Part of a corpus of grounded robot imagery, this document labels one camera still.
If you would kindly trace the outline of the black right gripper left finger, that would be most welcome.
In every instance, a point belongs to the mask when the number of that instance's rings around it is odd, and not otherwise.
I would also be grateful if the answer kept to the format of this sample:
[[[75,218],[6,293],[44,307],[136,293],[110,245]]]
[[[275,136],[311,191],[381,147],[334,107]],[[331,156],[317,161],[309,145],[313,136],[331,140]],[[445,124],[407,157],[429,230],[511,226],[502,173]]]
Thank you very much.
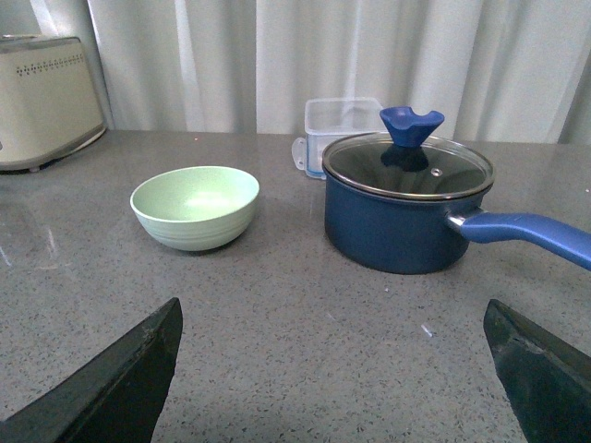
[[[174,297],[1,424],[4,442],[149,442],[175,374],[183,314]]]

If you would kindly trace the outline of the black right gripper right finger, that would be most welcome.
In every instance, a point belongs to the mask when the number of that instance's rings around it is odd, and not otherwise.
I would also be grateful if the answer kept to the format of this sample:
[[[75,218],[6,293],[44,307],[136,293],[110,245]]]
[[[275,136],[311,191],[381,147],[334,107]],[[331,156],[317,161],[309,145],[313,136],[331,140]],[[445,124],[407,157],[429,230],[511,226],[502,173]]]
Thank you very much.
[[[496,299],[483,328],[526,440],[588,442],[590,357]]]

